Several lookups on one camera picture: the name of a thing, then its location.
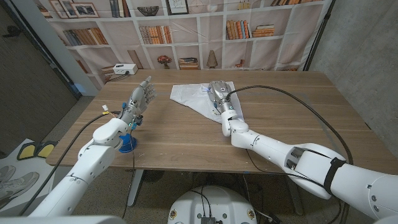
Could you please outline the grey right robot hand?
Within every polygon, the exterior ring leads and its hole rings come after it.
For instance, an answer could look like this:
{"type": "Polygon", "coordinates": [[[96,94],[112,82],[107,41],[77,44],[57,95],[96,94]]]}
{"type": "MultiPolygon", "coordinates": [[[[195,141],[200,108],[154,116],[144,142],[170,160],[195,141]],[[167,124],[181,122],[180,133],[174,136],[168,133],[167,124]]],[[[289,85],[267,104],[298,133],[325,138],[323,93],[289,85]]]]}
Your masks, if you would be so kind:
{"type": "Polygon", "coordinates": [[[233,108],[231,99],[228,96],[230,92],[231,87],[222,80],[212,81],[208,86],[208,96],[212,105],[221,114],[226,112],[228,119],[237,116],[236,110],[233,108]]]}

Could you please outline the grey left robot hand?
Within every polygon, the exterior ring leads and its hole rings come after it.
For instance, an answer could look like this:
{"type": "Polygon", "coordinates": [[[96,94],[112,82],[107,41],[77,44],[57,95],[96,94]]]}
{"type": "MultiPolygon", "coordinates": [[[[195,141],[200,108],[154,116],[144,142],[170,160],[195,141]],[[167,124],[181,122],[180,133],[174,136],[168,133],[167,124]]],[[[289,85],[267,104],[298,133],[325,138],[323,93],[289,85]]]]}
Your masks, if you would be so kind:
{"type": "Polygon", "coordinates": [[[157,96],[154,85],[150,83],[151,76],[148,76],[136,87],[129,97],[118,118],[124,121],[133,129],[133,126],[140,126],[143,120],[143,112],[147,105],[157,96]]]}

